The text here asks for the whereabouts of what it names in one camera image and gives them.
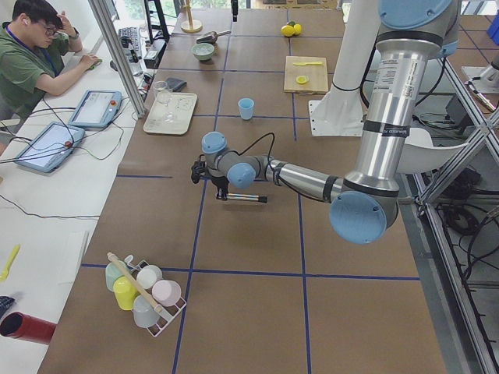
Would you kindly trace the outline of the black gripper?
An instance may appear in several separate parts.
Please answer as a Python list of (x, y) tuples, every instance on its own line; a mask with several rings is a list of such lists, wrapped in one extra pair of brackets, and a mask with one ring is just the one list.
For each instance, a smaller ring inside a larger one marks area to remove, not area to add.
[(217, 187), (216, 199), (228, 199), (228, 179), (226, 177), (213, 177), (212, 183)]
[(232, 21), (236, 22), (239, 15), (239, 0), (231, 0)]

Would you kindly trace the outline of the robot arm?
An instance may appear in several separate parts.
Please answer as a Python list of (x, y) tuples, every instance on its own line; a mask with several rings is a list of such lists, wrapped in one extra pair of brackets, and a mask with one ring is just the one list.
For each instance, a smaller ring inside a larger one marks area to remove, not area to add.
[(330, 91), (313, 103), (316, 136), (354, 135), (355, 167), (343, 177), (274, 159), (245, 156), (220, 132), (202, 139), (206, 175), (228, 187), (263, 178), (328, 203), (333, 229), (345, 240), (379, 239), (398, 215), (399, 161), (409, 137), (429, 60), (457, 47), (458, 1), (355, 1), (349, 13)]

